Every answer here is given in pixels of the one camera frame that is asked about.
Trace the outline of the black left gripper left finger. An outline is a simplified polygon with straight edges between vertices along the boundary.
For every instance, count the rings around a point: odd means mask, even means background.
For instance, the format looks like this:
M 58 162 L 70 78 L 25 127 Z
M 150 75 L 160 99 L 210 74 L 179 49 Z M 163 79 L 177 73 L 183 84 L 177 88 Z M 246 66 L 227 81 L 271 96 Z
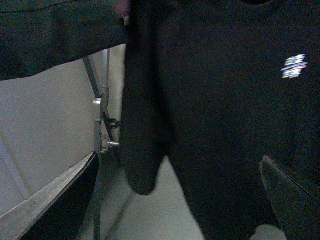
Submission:
M 75 240 L 90 204 L 99 157 L 89 153 L 0 217 L 2 240 Z

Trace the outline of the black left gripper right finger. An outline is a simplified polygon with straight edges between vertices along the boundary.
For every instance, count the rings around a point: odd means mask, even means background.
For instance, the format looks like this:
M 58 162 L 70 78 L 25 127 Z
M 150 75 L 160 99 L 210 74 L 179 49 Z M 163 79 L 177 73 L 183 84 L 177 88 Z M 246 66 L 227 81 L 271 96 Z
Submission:
M 288 240 L 320 238 L 320 186 L 265 155 L 260 174 L 273 212 Z

